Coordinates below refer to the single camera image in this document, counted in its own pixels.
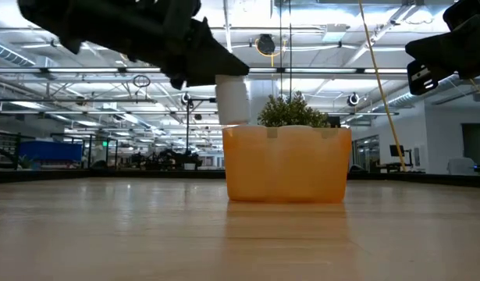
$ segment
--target blue container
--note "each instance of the blue container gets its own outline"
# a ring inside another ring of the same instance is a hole
[[[20,156],[34,161],[82,161],[82,144],[27,141],[20,145]]]

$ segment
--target computer monitor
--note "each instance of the computer monitor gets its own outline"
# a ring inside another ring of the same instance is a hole
[[[401,154],[404,156],[404,147],[400,145]],[[397,147],[395,144],[390,145],[390,156],[392,157],[399,157],[399,153],[397,153]]]

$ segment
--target ceiling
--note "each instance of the ceiling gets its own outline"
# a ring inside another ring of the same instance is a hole
[[[361,14],[357,10],[357,1],[338,2],[334,4],[328,1],[292,0],[292,13],[287,11],[288,1],[283,1],[283,7],[271,6],[271,1],[266,0],[226,0],[228,9],[226,11],[227,21],[230,26],[229,36],[224,28],[226,24],[224,1],[223,0],[202,0],[201,11],[196,16],[197,20],[207,17],[215,39],[227,47],[233,48],[233,54],[251,67],[304,67],[304,68],[329,68],[329,67],[350,67],[350,68],[373,68],[369,52],[357,54],[357,50],[366,41],[364,26],[361,21]],[[423,37],[447,32],[446,24],[443,22],[442,14],[444,9],[451,5],[452,1],[431,0],[426,5],[416,6],[414,13],[405,16],[399,24],[387,29],[384,34],[376,38],[374,44],[375,56],[378,67],[405,69],[412,60],[404,51],[404,45],[410,41]],[[391,16],[400,8],[398,1],[364,1],[365,18],[371,36],[380,32],[386,26]],[[279,11],[283,17],[280,30]],[[290,21],[293,32],[290,46]],[[271,34],[280,55],[273,60],[261,55],[255,45],[260,34]],[[68,52],[61,46],[52,47],[51,40],[57,42],[54,34],[42,30],[40,27],[26,21],[16,5],[16,0],[0,0],[0,42],[12,50],[25,56],[37,58],[43,56],[50,58],[57,66],[61,67],[107,67],[107,66],[145,66],[143,62],[129,62],[123,55],[103,48],[92,43],[86,43],[79,55]],[[11,63],[0,59],[0,66],[13,66]],[[85,106],[74,103],[57,102],[50,106],[61,106],[64,110],[93,111],[109,110],[121,111],[179,111],[180,97],[183,92],[188,92],[191,97],[211,98],[215,97],[215,87],[192,87],[181,91],[173,89],[167,79],[161,74],[152,74],[151,85],[148,88],[139,89],[133,85],[133,76],[95,75],[90,74],[83,77],[73,74],[62,74],[57,76],[57,81],[46,85],[44,80],[39,80],[33,75],[23,74],[0,74],[0,86],[4,82],[13,83],[29,89],[33,94],[28,96],[41,95],[47,97],[47,93],[53,93],[53,98],[103,98],[103,99],[126,99],[130,102],[92,102]],[[82,78],[92,80],[105,80],[102,83],[78,83]],[[407,86],[406,75],[393,77],[394,79],[382,80],[385,92],[390,98],[398,90]],[[357,93],[361,97],[361,103],[357,110],[365,110],[368,106],[380,102],[378,84],[374,75],[360,77],[360,79],[348,80],[345,77],[333,77],[333,79],[319,79],[316,76],[298,76],[292,79],[290,89],[290,78],[278,76],[266,78],[274,80],[278,93],[290,91],[302,91],[306,95],[306,101],[310,106],[325,112],[353,112],[355,108],[347,106],[346,99],[349,94]],[[140,102],[144,97],[154,102]],[[215,111],[216,104],[204,102],[197,111]],[[176,130],[171,133],[173,136],[182,136],[186,132],[179,119],[185,116],[135,116],[146,124],[156,129]],[[200,124],[218,124],[216,115],[203,115],[203,119],[194,121]],[[109,116],[102,116],[97,126],[111,128],[138,129],[140,124],[134,124],[125,119],[114,122]],[[76,124],[79,128],[93,129],[97,126],[85,126]],[[204,129],[204,126],[196,126],[195,129]],[[217,149],[221,149],[220,137],[210,137],[213,133],[194,133],[197,142],[217,143]]]

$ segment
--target white pipe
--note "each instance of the white pipe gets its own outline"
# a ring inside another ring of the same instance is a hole
[[[215,94],[219,122],[222,125],[246,124],[250,119],[250,102],[247,85],[241,76],[220,76],[215,78]]]
[[[226,44],[227,44],[227,49],[229,52],[233,52],[233,47],[231,44],[231,30],[229,29],[229,5],[228,5],[229,0],[224,0],[224,21],[225,21],[225,28],[226,28]]]

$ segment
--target green plant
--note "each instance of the green plant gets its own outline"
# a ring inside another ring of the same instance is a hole
[[[258,116],[258,123],[267,127],[302,125],[326,128],[330,127],[327,119],[328,114],[308,107],[302,93],[298,91],[288,101],[282,96],[274,98],[270,95],[268,103]]]
[[[20,156],[19,164],[22,169],[29,169],[33,165],[33,160],[29,159],[26,155]]]

